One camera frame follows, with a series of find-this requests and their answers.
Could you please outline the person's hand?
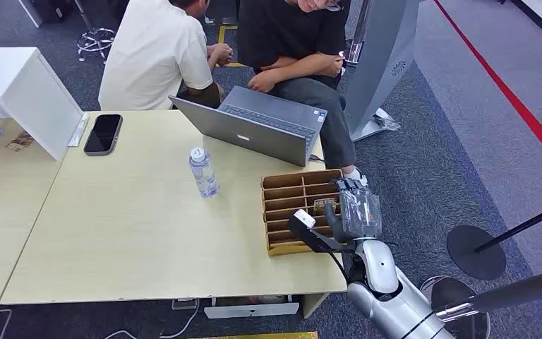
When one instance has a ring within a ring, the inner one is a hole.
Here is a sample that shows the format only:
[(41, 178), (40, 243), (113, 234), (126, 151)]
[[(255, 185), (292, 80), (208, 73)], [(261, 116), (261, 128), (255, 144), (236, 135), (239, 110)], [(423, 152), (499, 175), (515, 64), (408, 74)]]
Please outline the person's hand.
[(226, 66), (231, 62), (233, 49), (225, 43), (218, 43), (207, 47), (209, 63), (212, 67)]
[(275, 85), (279, 82), (277, 73), (274, 69), (262, 71), (256, 74), (249, 82), (248, 87), (251, 90), (268, 93), (270, 92)]
[(319, 71), (319, 75), (327, 76), (330, 78), (336, 78), (343, 74), (344, 57), (340, 54), (335, 57), (335, 60), (322, 71)]

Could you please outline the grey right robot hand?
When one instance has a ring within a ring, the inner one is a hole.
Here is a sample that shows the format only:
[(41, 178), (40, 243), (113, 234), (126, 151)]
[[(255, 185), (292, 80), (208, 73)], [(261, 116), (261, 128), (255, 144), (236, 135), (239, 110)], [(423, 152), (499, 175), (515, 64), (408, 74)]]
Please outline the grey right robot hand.
[(331, 203), (324, 205), (324, 214), (335, 240), (348, 243), (359, 238), (377, 239), (383, 227), (379, 197), (360, 180), (341, 178), (330, 183), (339, 192), (340, 216)]

